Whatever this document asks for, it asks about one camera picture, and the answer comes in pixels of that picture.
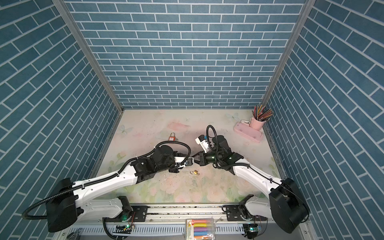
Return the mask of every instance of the pink cup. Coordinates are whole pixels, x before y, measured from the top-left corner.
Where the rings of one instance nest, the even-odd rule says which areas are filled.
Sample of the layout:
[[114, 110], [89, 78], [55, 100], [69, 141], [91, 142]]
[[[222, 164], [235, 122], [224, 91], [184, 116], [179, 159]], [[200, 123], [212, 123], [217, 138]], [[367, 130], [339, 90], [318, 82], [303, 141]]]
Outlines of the pink cup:
[[257, 121], [254, 117], [252, 117], [251, 123], [249, 124], [249, 126], [253, 129], [260, 131], [261, 128], [263, 128], [264, 123], [265, 123], [265, 121], [260, 122], [260, 121]]

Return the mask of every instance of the padlock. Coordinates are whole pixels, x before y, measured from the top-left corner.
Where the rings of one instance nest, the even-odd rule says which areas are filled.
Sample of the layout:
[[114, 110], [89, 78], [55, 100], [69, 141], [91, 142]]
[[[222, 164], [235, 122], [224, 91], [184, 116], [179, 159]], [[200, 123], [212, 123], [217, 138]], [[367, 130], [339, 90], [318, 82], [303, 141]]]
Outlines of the padlock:
[[170, 133], [170, 136], [169, 136], [169, 139], [168, 139], [169, 141], [175, 141], [176, 140], [176, 137], [175, 137], [175, 133], [174, 132], [171, 132]]

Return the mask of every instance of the pink tray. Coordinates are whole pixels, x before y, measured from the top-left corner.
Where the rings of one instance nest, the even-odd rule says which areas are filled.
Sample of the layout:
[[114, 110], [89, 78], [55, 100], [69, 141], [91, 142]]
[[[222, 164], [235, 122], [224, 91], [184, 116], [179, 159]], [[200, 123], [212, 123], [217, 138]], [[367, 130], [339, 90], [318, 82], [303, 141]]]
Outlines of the pink tray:
[[247, 124], [237, 122], [233, 130], [253, 142], [259, 143], [261, 140], [263, 140], [263, 134], [260, 131], [251, 128]]

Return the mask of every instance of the black cable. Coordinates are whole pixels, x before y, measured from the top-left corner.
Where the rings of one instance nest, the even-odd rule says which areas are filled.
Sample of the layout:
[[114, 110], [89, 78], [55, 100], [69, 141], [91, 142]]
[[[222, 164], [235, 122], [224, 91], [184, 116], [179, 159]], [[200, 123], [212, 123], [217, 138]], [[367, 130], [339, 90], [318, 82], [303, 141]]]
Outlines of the black cable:
[[305, 207], [305, 210], [307, 210], [307, 218], [304, 221], [300, 222], [300, 223], [304, 223], [304, 222], [308, 221], [308, 219], [310, 218], [309, 210], [307, 209], [307, 207], [304, 204], [303, 204], [303, 206]]
[[229, 210], [225, 210], [225, 211], [224, 211], [224, 206], [221, 207], [221, 210], [223, 210], [223, 212], [225, 212], [225, 213], [227, 213], [227, 212], [231, 212], [231, 211], [229, 211]]
[[94, 184], [98, 184], [98, 183], [101, 183], [101, 182], [105, 182], [105, 181], [110, 180], [110, 179], [112, 179], [112, 178], [114, 178], [114, 177], [117, 177], [120, 173], [122, 173], [122, 172], [124, 171], [124, 169], [126, 168], [126, 166], [127, 166], [130, 162], [132, 162], [132, 161], [134, 161], [134, 160], [137, 160], [137, 159], [140, 159], [140, 158], [143, 158], [143, 157], [147, 157], [147, 156], [151, 155], [152, 153], [154, 153], [154, 151], [155, 151], [155, 149], [156, 149], [157, 147], [159, 147], [159, 146], [161, 146], [161, 145], [163, 145], [163, 144], [168, 144], [168, 143], [180, 144], [180, 145], [185, 146], [185, 147], [188, 149], [188, 154], [187, 154], [187, 156], [186, 156], [185, 159], [181, 162], [182, 164], [185, 163], [186, 160], [189, 158], [189, 155], [191, 154], [191, 149], [190, 149], [190, 147], [189, 147], [187, 144], [185, 144], [185, 143], [183, 143], [183, 142], [176, 142], [176, 141], [164, 141], [164, 142], [160, 142], [160, 143], [158, 143], [158, 144], [156, 145], [156, 147], [155, 147], [152, 151], [150, 151], [149, 153], [146, 153], [146, 154], [141, 155], [141, 156], [139, 156], [139, 157], [131, 158], [131, 159], [129, 159], [128, 161], [126, 161], [126, 162], [123, 164], [123, 166], [118, 170], [117, 173], [114, 173], [114, 174], [112, 174], [112, 175], [110, 175], [110, 176], [108, 176], [108, 177], [104, 177], [104, 178], [101, 178], [101, 179], [98, 179], [98, 180], [94, 180], [94, 181], [92, 181], [92, 182], [87, 182], [87, 183], [85, 183], [85, 184], [83, 184], [83, 185], [78, 185], [78, 186], [72, 187], [71, 189], [64, 190], [64, 191], [59, 192], [59, 193], [57, 193], [57, 194], [55, 194], [55, 195], [46, 197], [45, 199], [42, 199], [42, 200], [38, 201], [38, 202], [35, 203], [35, 204], [32, 204], [31, 206], [29, 206], [29, 207], [22, 213], [22, 218], [23, 218], [23, 219], [27, 219], [27, 220], [46, 219], [46, 218], [47, 218], [46, 215], [37, 215], [37, 216], [33, 216], [33, 215], [29, 215], [28, 213], [29, 213], [30, 211], [32, 211], [33, 209], [37, 208], [38, 206], [40, 206], [40, 205], [42, 205], [42, 204], [44, 204], [44, 203], [46, 203], [46, 202], [49, 202], [50, 200], [53, 200], [53, 199], [55, 199], [55, 198], [57, 198], [57, 197], [59, 197], [59, 196], [68, 194], [68, 193], [73, 192], [73, 191], [75, 191], [75, 190], [77, 190], [77, 189], [81, 189], [81, 188], [84, 188], [84, 187], [87, 187], [87, 186], [90, 186], [90, 185], [94, 185]]
[[127, 237], [125, 236], [115, 236], [115, 235], [112, 235], [109, 231], [108, 231], [108, 228], [107, 228], [107, 225], [105, 224], [105, 217], [103, 217], [103, 228], [104, 228], [104, 231], [105, 231], [105, 234], [110, 237], [111, 239], [115, 239], [115, 240], [123, 240], [123, 239], [126, 239]]
[[209, 134], [208, 134], [208, 130], [209, 130], [209, 129], [212, 129], [212, 131], [214, 132], [215, 139], [216, 139], [216, 144], [217, 144], [216, 147], [219, 148], [220, 145], [218, 144], [216, 130], [215, 130], [215, 128], [214, 128], [212, 125], [208, 125], [208, 126], [207, 126], [207, 129], [206, 129], [206, 131], [205, 131], [205, 134], [207, 135], [208, 146], [212, 149], [211, 142], [209, 141]]

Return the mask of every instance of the blue brick wallpaper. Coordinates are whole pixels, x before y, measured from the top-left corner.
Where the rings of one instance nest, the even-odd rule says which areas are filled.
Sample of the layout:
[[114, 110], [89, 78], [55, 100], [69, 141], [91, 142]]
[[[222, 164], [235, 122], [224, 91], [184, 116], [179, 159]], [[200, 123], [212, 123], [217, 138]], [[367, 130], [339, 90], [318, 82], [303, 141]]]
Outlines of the blue brick wallpaper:
[[384, 239], [384, 1], [317, 0], [268, 123], [319, 239]]
[[250, 108], [304, 1], [66, 3], [125, 108]]
[[87, 178], [116, 118], [52, 1], [0, 0], [1, 240], [52, 238], [21, 213], [57, 180]]

